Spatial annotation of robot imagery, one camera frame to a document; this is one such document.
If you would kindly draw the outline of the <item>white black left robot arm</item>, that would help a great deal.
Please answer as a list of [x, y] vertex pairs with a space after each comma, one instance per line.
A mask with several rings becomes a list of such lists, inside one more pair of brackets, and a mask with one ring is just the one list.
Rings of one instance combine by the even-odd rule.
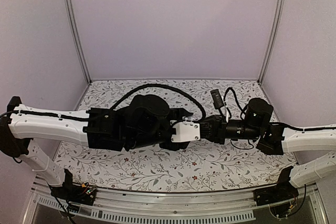
[[13, 97], [1, 115], [1, 151], [19, 158], [67, 200], [78, 195], [71, 173], [59, 167], [34, 139], [65, 141], [112, 151], [132, 150], [154, 144], [180, 150], [199, 140], [200, 125], [188, 121], [185, 109], [171, 109], [156, 95], [136, 95], [120, 109], [44, 111]]

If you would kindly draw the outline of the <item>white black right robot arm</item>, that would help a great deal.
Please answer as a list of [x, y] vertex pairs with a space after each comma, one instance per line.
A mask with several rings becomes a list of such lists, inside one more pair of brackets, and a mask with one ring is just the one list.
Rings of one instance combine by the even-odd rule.
[[276, 201], [299, 188], [335, 173], [335, 125], [295, 127], [271, 122], [272, 105], [261, 98], [251, 99], [242, 120], [227, 120], [222, 115], [207, 117], [200, 124], [200, 136], [216, 144], [230, 140], [256, 140], [256, 149], [266, 155], [299, 151], [327, 151], [327, 154], [302, 165], [284, 168], [271, 190]]

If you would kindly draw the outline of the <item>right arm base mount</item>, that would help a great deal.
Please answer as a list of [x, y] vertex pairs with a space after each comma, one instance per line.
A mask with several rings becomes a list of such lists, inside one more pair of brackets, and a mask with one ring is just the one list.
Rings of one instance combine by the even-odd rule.
[[254, 190], [253, 196], [257, 206], [268, 205], [271, 214], [278, 219], [282, 219], [291, 214], [296, 206], [299, 192], [289, 184], [274, 185]]

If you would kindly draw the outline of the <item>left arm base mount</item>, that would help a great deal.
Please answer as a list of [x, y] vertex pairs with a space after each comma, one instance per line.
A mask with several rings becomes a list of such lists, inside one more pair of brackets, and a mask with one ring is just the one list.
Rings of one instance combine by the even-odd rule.
[[97, 194], [96, 185], [84, 183], [77, 185], [73, 183], [73, 175], [65, 169], [65, 180], [60, 187], [51, 186], [51, 195], [67, 202], [75, 202], [92, 206]]

